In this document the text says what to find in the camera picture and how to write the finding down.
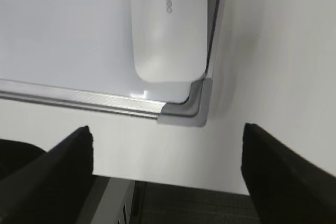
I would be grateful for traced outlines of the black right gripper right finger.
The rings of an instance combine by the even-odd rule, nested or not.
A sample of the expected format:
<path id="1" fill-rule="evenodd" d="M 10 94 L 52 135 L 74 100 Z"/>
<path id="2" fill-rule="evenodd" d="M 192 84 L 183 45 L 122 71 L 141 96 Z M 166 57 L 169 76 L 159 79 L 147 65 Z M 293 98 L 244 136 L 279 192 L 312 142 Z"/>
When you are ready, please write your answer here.
<path id="1" fill-rule="evenodd" d="M 257 124 L 245 124 L 241 172 L 261 223 L 335 223 L 335 177 Z"/>

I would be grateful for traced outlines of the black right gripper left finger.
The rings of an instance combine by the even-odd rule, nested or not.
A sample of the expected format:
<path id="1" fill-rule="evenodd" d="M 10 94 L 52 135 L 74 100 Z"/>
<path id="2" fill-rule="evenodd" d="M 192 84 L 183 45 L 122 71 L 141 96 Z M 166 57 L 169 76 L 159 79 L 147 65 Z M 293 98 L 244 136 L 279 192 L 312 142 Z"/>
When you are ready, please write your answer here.
<path id="1" fill-rule="evenodd" d="M 1 140 L 1 223 L 76 223 L 93 185 L 92 173 L 88 126 L 47 152 Z"/>

